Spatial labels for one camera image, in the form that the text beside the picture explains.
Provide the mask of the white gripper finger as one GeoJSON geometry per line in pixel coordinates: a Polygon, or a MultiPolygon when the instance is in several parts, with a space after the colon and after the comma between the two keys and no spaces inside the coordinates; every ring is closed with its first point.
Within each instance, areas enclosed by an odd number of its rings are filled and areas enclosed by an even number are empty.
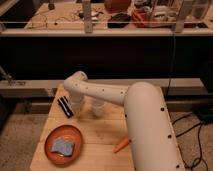
{"type": "Polygon", "coordinates": [[[69,104],[74,116],[79,118],[81,116],[81,110],[84,105],[84,96],[79,93],[71,92],[69,94],[69,104]]]}
{"type": "Polygon", "coordinates": [[[105,102],[100,99],[93,98],[91,100],[91,110],[96,117],[101,117],[104,114],[105,102]]]}

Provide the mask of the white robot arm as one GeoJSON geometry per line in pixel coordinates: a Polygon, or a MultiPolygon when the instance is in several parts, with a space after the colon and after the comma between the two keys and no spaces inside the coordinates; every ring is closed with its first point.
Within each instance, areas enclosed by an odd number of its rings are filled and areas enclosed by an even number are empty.
{"type": "Polygon", "coordinates": [[[86,95],[124,107],[135,171],[185,171],[163,94],[156,86],[90,83],[82,71],[63,85],[71,94],[70,103],[86,95]]]}

